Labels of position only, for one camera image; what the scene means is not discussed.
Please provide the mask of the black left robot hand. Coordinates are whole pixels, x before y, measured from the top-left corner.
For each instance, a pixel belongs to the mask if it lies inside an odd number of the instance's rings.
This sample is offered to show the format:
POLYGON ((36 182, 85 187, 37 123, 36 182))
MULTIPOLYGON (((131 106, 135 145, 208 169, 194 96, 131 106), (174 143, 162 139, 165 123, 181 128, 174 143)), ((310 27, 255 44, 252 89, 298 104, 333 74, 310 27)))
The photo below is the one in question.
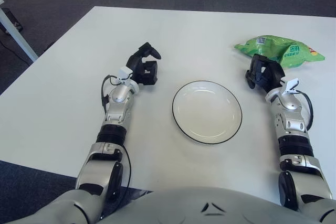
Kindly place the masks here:
POLYGON ((146 42, 129 58, 126 64, 126 66, 133 71, 131 79, 137 84, 143 84, 145 86, 155 85, 157 82, 157 61, 142 61, 143 58, 148 56, 152 56, 158 60, 161 59, 159 52, 146 42))

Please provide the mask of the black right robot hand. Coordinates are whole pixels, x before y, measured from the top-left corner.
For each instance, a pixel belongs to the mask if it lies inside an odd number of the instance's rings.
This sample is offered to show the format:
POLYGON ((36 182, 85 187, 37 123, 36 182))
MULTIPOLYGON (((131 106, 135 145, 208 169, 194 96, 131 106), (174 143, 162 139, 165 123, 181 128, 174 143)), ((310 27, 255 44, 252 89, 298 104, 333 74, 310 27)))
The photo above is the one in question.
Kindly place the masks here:
POLYGON ((254 54, 250 68, 245 74, 245 78, 251 89, 254 89, 258 85, 266 93, 281 87, 280 80, 284 76, 284 70, 278 62, 259 54, 254 54))

